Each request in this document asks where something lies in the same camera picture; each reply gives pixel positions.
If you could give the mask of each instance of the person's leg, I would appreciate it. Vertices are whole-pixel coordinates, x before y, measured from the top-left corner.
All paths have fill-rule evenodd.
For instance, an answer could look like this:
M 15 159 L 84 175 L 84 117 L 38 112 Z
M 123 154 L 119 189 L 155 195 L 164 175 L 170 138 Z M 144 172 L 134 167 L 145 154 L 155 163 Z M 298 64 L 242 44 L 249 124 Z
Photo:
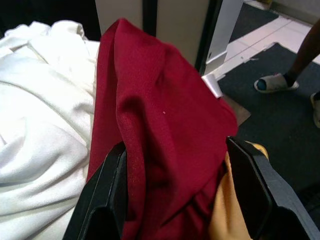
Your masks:
M 310 29 L 306 37 L 304 38 L 297 54 L 295 61 L 289 71 L 283 75 L 285 82 L 284 86 L 280 89 L 285 90 L 286 88 L 290 88 L 293 86 L 295 81 L 297 80 L 298 76 L 301 72 L 308 66 L 312 60 L 320 54 L 320 19 L 313 25 Z M 278 76 L 277 78 L 273 79 L 272 77 L 269 78 L 269 84 L 276 86 L 277 84 L 272 83 L 272 81 L 278 81 L 282 76 Z M 256 87 L 259 90 L 265 91 L 267 89 L 267 83 L 264 79 L 260 79 L 257 81 Z M 315 99 L 320 99 L 320 93 L 315 96 Z

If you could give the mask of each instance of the red cloth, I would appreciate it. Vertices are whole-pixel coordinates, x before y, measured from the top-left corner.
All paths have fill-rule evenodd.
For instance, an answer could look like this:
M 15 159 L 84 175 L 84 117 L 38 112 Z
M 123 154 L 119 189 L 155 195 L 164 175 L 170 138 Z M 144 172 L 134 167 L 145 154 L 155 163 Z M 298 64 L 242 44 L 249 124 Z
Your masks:
M 121 19 L 102 36 L 88 178 L 127 150 L 124 240 L 206 238 L 236 118 L 171 45 Z

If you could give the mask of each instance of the slipper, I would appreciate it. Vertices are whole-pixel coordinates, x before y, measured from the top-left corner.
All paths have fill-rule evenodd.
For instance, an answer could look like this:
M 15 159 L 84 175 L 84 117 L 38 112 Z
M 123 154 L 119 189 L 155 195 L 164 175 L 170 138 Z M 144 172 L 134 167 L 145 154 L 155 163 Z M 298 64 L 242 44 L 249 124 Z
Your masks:
M 318 129 L 320 129 L 320 100 L 315 101 L 316 93 L 310 96 L 311 104 L 313 107 L 313 121 Z
M 265 85 L 266 85 L 265 90 L 261 90 L 258 88 L 258 82 L 261 80 L 265 82 Z M 296 81 L 292 86 L 288 87 L 286 79 L 280 73 L 276 75 L 261 77 L 259 80 L 254 82 L 255 90 L 257 90 L 262 94 L 271 94 L 271 93 L 276 93 L 280 91 L 291 91 L 291 90 L 296 90 L 298 87 L 299 87 L 299 84 Z

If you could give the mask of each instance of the white fabric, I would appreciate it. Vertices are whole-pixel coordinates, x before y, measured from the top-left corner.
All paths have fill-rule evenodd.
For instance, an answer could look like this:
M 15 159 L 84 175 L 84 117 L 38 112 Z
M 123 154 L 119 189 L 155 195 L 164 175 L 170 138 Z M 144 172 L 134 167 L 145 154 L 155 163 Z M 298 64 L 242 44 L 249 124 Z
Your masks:
M 62 239 L 88 173 L 98 48 L 73 21 L 0 39 L 0 240 Z

